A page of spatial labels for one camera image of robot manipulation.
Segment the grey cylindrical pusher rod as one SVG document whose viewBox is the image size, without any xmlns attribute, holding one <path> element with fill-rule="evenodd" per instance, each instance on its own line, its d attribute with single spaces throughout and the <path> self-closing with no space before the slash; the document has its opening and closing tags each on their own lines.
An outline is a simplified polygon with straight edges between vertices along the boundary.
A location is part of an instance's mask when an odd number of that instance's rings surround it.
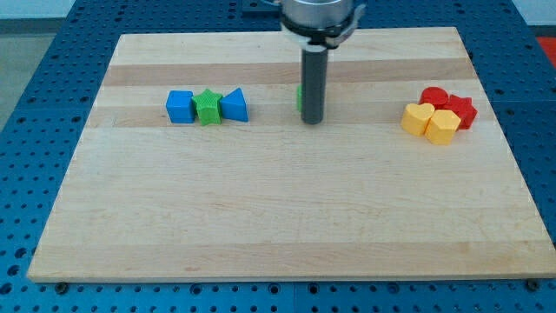
<svg viewBox="0 0 556 313">
<path fill-rule="evenodd" d="M 301 119 L 318 124 L 324 117 L 328 51 L 301 54 Z"/>
</svg>

